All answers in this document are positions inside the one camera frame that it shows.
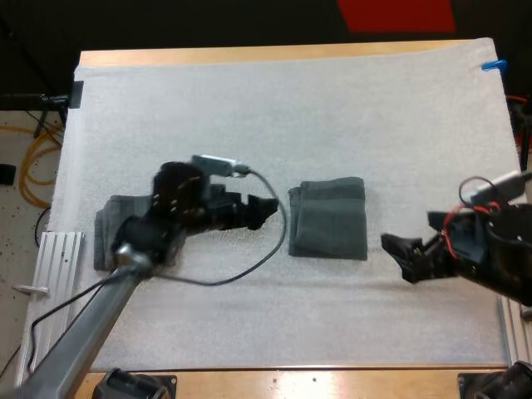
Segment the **metal arm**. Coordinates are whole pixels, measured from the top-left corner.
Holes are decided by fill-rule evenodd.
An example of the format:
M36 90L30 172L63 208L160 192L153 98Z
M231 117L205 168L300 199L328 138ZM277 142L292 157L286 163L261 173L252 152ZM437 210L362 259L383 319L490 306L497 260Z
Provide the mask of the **metal arm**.
M74 397L133 291L153 269L147 256L127 244L119 250L119 259L124 266L114 275L124 277L98 289L35 372L2 399Z

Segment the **speckled floor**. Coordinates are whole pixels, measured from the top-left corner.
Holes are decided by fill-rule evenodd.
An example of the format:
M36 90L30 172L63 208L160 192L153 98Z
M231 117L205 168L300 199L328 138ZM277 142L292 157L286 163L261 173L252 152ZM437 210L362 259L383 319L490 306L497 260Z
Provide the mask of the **speckled floor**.
M33 111L39 117L40 112ZM60 123L57 114L48 116L50 123ZM0 111L0 126L20 126L35 129L37 122L24 111ZM0 131L0 164L17 167L15 184L0 185L0 369L16 350L21 341L26 318L27 296L12 289L15 284L31 284L38 248L34 240L34 226L42 209L27 203L18 192L20 164L32 135ZM57 171L59 152L44 155L32 166L31 173L38 179L50 179ZM53 185L31 186L42 200L51 201ZM46 229L47 217L40 230ZM14 381L17 359L11 362L0 380L0 389L10 387Z

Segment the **red wire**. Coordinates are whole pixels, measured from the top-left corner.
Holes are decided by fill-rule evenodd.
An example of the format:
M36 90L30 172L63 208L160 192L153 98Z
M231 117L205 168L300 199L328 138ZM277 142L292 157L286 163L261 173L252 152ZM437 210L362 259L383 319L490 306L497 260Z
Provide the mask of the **red wire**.
M494 208L497 208L497 210L500 210L500 205L497 204L496 202L489 202L488 205L491 205L493 206ZM456 256L456 253L454 251L454 249L452 248L452 245L451 245L451 239L449 238L449 233L447 231L447 225L451 222L451 220L456 216L456 214L458 212L460 212L462 209L466 208L465 205L461 204L461 205L457 205L455 208L453 208L451 210L451 212L449 212L446 216L445 219L443 219L443 235L446 239L446 244L447 244L447 249L449 249L449 254L451 254L451 256L454 258L454 259L458 259L458 257ZM482 213L485 213L485 214L489 214L490 213L490 210L487 209L486 207L484 206L474 206L473 207L473 210L477 211L477 212L482 212Z
M508 96L506 96L506 100L512 100L512 101L522 102L523 104L526 104L527 102L529 102L529 99L526 98L526 97L522 97L522 96L512 96L512 95L508 95Z

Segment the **dark gray cloth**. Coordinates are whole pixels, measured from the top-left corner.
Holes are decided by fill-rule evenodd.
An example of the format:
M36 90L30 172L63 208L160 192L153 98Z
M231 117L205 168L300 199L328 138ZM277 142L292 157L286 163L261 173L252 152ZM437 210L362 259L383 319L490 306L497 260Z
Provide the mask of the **dark gray cloth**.
M367 259L364 180L304 181L288 193L290 255Z
M149 195L112 195L94 219L94 269L113 270L111 244L120 225L130 216L142 216L150 208Z

